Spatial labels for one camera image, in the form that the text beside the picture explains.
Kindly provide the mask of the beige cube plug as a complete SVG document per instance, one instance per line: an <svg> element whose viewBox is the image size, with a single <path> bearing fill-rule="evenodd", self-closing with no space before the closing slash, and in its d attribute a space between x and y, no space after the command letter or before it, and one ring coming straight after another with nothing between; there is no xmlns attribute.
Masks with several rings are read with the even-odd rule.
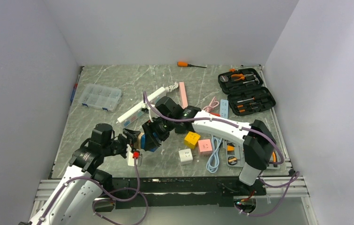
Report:
<svg viewBox="0 0 354 225"><path fill-rule="evenodd" d="M137 140L136 140L136 142L135 142L135 144L134 144L134 148L135 149L141 149L141 139L142 139L142 136L143 136L143 133L140 133L139 135L138 135L138 137L137 137Z"/></svg>

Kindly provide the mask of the green cube plug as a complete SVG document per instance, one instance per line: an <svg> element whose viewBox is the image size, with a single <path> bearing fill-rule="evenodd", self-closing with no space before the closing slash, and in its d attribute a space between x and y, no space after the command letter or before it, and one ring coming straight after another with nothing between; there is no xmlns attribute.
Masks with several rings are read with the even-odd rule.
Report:
<svg viewBox="0 0 354 225"><path fill-rule="evenodd" d="M174 131L176 134L186 134L188 132L186 125L183 123L176 125Z"/></svg>

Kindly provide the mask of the grey tool tray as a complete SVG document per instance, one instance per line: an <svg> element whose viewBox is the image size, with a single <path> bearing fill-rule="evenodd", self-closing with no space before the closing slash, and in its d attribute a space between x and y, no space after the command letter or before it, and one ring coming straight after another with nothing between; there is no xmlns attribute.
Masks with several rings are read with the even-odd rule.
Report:
<svg viewBox="0 0 354 225"><path fill-rule="evenodd" d="M244 158L244 151L241 146L230 142L230 141L223 141L223 147L226 150L226 163L230 167L240 167L242 168L245 164ZM267 169L270 170L277 170L280 168L280 165L276 165L274 163L280 162L280 157L278 156L277 152L274 150L272 156L270 158L270 163L267 166Z"/></svg>

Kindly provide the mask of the pink power strip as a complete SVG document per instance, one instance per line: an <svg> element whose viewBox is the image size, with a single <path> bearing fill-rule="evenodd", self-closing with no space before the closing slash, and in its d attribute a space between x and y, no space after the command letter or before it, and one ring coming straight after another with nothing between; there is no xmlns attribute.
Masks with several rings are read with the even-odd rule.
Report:
<svg viewBox="0 0 354 225"><path fill-rule="evenodd" d="M183 109L185 109L188 106L188 98L187 98L187 92L186 92L186 87L184 82L179 82L179 92L180 92L181 106Z"/></svg>

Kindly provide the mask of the white power strip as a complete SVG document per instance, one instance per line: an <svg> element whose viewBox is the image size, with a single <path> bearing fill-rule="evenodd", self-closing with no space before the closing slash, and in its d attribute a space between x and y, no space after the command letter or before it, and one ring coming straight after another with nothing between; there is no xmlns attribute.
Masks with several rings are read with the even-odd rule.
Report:
<svg viewBox="0 0 354 225"><path fill-rule="evenodd" d="M157 89L155 92L152 94L148 95L148 100L150 101L151 104L155 104L157 101L159 101L162 97L166 96L166 89L164 87L161 87ZM141 110L141 106L143 104L143 101L140 103L136 104L132 108L130 108L128 111L126 111L124 114L122 114L120 117L117 118L118 124L122 128L126 128L129 124L137 120L139 117L144 115L144 112Z"/></svg>

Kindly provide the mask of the blue power strip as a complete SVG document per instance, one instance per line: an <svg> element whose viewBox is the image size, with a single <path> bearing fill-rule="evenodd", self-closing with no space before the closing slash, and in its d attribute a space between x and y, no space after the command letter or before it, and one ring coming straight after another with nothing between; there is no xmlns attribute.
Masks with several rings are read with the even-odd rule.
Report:
<svg viewBox="0 0 354 225"><path fill-rule="evenodd" d="M226 99L221 99L219 102L219 114L222 118L228 119L229 115L229 102Z"/></svg>

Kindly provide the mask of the blue cube plug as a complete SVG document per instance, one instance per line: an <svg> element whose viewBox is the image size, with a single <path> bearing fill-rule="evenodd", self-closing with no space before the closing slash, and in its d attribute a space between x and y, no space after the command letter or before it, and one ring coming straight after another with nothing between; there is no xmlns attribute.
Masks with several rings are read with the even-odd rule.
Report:
<svg viewBox="0 0 354 225"><path fill-rule="evenodd" d="M141 149L145 151L155 152L160 145L160 140L155 133L151 135L143 134L141 137Z"/></svg>

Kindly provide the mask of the white cube plug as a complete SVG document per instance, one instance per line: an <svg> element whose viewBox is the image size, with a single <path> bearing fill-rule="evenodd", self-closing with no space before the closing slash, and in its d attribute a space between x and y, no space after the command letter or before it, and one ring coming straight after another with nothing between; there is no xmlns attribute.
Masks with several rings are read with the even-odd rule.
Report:
<svg viewBox="0 0 354 225"><path fill-rule="evenodd" d="M178 153L181 165L187 165L193 162L193 155L191 149L179 150Z"/></svg>

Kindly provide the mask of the pink cube plug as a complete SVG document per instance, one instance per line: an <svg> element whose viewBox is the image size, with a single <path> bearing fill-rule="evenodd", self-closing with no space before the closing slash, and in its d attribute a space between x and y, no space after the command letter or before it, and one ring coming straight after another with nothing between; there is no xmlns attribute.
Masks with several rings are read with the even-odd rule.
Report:
<svg viewBox="0 0 354 225"><path fill-rule="evenodd" d="M210 139L203 139L197 142L198 152L200 156L210 156L213 152L213 147Z"/></svg>

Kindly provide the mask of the black tool case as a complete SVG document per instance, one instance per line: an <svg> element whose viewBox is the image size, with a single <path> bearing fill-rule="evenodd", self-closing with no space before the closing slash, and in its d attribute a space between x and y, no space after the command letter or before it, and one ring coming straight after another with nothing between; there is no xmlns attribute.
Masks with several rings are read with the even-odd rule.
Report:
<svg viewBox="0 0 354 225"><path fill-rule="evenodd" d="M218 83L237 116L265 112L276 106L276 100L254 68L230 69L218 75Z"/></svg>

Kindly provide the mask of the yellow cube plug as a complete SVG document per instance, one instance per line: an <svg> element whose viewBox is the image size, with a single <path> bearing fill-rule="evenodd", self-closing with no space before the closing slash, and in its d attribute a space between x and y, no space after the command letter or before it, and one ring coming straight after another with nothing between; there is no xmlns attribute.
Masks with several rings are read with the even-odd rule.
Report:
<svg viewBox="0 0 354 225"><path fill-rule="evenodd" d="M200 140L201 136L195 132L189 131L184 138L184 144L190 148L194 149L197 146L198 141Z"/></svg>

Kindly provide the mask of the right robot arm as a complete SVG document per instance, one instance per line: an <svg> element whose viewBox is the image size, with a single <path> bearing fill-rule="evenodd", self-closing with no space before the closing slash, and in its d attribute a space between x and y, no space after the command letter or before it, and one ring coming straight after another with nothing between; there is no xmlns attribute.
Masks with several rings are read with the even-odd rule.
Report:
<svg viewBox="0 0 354 225"><path fill-rule="evenodd" d="M238 122L215 116L194 106L182 108L171 98L164 96L155 105L144 98L142 108L154 112L157 117L144 129L147 139L157 144L172 130L206 133L231 141L243 148L244 165L236 182L243 195L255 187L257 177L270 165L273 152L280 152L267 126L260 120L253 123Z"/></svg>

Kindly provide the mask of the clear screw box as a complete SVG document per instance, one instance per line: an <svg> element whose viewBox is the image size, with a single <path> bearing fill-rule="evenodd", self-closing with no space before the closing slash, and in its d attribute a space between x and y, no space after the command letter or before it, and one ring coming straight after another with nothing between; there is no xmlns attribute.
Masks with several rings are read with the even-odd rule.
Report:
<svg viewBox="0 0 354 225"><path fill-rule="evenodd" d="M85 86L78 102L88 108L112 112L120 102L121 96L120 89L89 83Z"/></svg>

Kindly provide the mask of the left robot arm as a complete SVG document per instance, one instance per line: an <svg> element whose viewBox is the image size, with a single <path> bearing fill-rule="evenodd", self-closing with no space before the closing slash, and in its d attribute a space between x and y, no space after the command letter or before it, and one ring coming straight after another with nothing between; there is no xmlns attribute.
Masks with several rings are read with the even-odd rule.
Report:
<svg viewBox="0 0 354 225"><path fill-rule="evenodd" d="M27 222L28 225L60 225L77 213L79 207L106 197L113 190L111 174L99 169L105 157L120 155L127 158L140 143L142 132L123 129L115 135L106 123L95 126L91 136L75 150L68 167L47 202Z"/></svg>

